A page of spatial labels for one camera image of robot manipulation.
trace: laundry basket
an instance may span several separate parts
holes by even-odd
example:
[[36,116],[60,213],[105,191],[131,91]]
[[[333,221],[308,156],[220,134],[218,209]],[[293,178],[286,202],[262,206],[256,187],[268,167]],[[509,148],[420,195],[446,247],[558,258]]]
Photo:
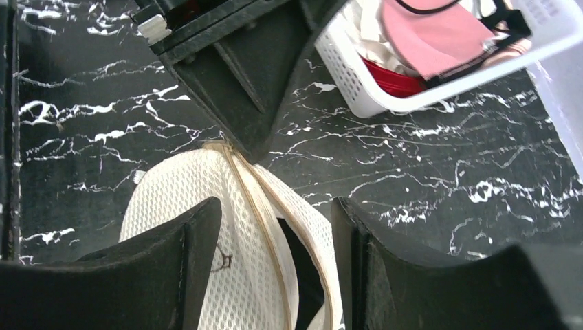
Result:
[[543,58],[562,52],[583,40],[583,12],[575,0],[512,0],[532,30],[532,48],[518,58],[428,89],[408,98],[384,92],[356,52],[346,34],[342,14],[337,14],[316,41],[316,49],[330,71],[350,110],[361,118],[391,110],[406,113],[463,93],[505,76]]

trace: red fabric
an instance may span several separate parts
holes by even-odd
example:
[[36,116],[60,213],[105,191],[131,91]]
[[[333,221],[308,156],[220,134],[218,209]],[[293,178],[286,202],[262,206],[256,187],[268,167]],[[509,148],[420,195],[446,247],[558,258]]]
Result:
[[364,64],[383,91],[396,98],[407,98],[424,91],[425,84],[422,78],[414,78],[383,69],[374,62],[365,58]]

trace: pink garment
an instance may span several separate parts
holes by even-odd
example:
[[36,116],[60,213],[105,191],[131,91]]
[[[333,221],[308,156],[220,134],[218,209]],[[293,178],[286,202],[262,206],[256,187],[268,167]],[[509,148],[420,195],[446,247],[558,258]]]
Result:
[[[404,2],[431,10],[451,0]],[[425,79],[470,62],[484,52],[483,42],[494,38],[492,31],[459,4],[436,14],[418,15],[396,0],[383,0],[382,18],[395,51]]]

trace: black table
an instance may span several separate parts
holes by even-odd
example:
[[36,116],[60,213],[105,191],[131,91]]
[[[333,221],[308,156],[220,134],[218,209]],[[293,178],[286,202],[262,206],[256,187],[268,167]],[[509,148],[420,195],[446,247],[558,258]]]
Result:
[[[113,245],[135,188],[219,130],[138,36],[131,1],[25,0],[20,259]],[[583,182],[526,72],[411,115],[351,114],[317,54],[262,163],[324,215],[348,196],[382,223],[479,259],[511,242],[583,243]]]

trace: white fabric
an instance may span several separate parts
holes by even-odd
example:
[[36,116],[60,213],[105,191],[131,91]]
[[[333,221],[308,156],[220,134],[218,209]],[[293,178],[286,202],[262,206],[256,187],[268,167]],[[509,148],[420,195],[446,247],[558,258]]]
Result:
[[[263,167],[254,167],[260,177],[257,180],[244,163],[236,157],[232,159],[262,218],[266,219],[278,265],[272,262],[269,242],[245,198],[237,174],[225,155],[214,150],[176,155],[148,171],[130,200],[120,241],[170,221],[204,199],[218,197],[222,223],[199,329],[293,330],[298,315],[298,280],[289,246],[277,221],[277,217],[284,218],[311,251],[312,260],[321,271],[322,286],[327,290],[325,304],[309,329],[343,329],[330,223]],[[262,188],[261,180],[268,187]],[[275,199],[278,198],[284,209],[277,206]],[[286,216],[286,208],[298,223]],[[225,265],[223,254],[232,258],[230,265],[221,268]],[[283,275],[284,290],[279,285],[280,275]],[[291,317],[291,328],[286,329],[287,314]]]
[[[346,34],[360,56],[398,74],[419,76],[407,66],[385,38],[380,17],[381,3],[382,0],[349,0],[341,11]],[[480,15],[478,7],[481,8],[483,16],[489,16],[496,9],[492,0],[461,0],[460,4],[476,17]]]

